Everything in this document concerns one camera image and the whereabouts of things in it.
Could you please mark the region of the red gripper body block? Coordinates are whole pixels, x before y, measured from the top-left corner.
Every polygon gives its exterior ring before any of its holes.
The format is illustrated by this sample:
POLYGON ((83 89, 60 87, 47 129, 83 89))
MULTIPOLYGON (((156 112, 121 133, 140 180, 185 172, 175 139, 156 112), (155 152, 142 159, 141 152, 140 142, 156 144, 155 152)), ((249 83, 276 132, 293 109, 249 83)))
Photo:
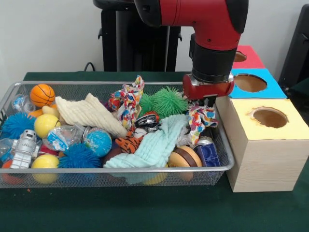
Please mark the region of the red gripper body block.
POLYGON ((234 88, 234 76, 230 73, 228 80, 221 83, 206 83, 196 80, 191 74, 183 76, 183 91, 190 100, 229 95, 234 88))

